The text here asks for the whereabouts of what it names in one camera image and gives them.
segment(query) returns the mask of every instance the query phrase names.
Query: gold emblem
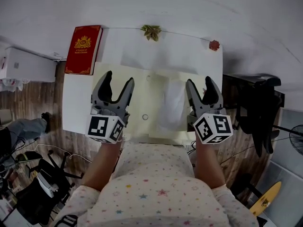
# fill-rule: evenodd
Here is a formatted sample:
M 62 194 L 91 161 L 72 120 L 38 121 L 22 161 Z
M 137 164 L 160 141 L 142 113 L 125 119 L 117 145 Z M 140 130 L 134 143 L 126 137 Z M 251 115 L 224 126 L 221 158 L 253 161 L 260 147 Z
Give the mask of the gold emblem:
M 76 42 L 75 48 L 90 48 L 90 38 L 88 38 L 87 36 L 82 36 L 81 39 L 78 39 L 78 41 Z

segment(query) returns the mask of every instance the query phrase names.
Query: book cover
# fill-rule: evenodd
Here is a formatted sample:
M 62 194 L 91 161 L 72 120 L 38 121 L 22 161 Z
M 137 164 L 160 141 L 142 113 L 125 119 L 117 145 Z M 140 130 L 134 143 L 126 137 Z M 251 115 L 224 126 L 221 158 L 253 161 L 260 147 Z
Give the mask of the book cover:
M 93 74 L 101 34 L 100 25 L 75 28 L 67 55 L 65 73 Z

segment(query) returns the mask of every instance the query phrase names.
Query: red ornament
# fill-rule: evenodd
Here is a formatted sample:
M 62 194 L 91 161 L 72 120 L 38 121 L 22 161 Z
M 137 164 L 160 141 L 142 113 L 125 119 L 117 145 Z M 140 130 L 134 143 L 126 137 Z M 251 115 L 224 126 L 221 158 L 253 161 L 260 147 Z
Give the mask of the red ornament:
M 213 51 L 217 51 L 220 48 L 220 43 L 216 40 L 209 42 L 209 49 Z

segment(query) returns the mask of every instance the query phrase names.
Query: white cloth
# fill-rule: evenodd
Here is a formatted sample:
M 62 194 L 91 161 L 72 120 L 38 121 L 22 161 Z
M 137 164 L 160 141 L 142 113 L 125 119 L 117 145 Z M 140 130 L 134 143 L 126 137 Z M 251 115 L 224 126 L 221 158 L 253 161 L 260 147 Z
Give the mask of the white cloth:
M 258 226 L 226 186 L 211 190 L 194 178 L 183 147 L 167 145 L 125 145 L 104 189 L 80 186 L 54 223 L 67 214 L 79 227 Z

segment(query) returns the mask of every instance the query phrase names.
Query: fan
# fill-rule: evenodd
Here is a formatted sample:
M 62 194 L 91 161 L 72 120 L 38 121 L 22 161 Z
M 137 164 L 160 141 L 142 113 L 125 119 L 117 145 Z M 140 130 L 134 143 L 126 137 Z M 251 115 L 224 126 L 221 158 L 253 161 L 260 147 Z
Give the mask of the fan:
M 292 146 L 303 155 L 303 124 L 297 125 L 289 132 L 289 139 Z

